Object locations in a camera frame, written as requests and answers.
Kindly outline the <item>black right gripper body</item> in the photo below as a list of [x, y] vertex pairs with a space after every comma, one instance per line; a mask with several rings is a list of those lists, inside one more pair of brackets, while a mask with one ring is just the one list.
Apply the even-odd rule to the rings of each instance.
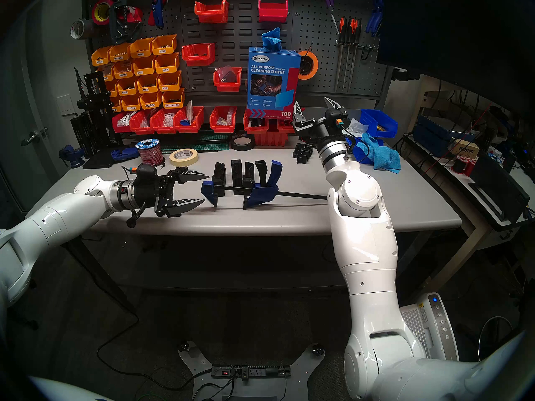
[[346, 141], [343, 129], [346, 125], [347, 116], [344, 118], [320, 118], [314, 119], [315, 125], [309, 132], [310, 143], [315, 148], [324, 148], [330, 142], [341, 141], [346, 145], [349, 143]]

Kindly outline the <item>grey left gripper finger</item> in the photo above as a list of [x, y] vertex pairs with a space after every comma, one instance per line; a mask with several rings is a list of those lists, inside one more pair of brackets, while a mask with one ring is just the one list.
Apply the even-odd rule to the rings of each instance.
[[169, 183], [184, 184], [186, 182], [208, 179], [209, 176], [194, 170], [171, 170], [167, 173], [166, 178]]
[[158, 217], [180, 217], [183, 213], [193, 210], [201, 205], [205, 199], [179, 199], [158, 198], [156, 201], [156, 215]]

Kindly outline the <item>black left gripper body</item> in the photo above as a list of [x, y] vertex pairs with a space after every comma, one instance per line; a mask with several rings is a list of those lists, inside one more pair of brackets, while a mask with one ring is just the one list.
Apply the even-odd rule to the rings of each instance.
[[167, 201], [167, 177], [135, 178], [135, 202], [139, 210], [153, 207], [155, 210], [164, 210]]

